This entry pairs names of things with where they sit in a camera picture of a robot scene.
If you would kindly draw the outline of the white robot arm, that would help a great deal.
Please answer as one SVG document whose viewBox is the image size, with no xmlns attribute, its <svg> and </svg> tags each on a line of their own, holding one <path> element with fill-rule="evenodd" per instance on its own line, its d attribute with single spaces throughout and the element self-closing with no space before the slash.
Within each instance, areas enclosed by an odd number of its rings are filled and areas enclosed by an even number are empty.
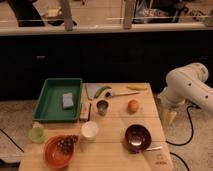
<svg viewBox="0 0 213 171">
<path fill-rule="evenodd" d="M 169 71 L 166 87 L 158 95 L 161 101 L 163 125 L 172 123 L 174 111 L 189 100 L 208 114 L 213 114 L 213 88 L 205 84 L 209 77 L 207 67 L 202 63 L 191 63 Z"/>
</svg>

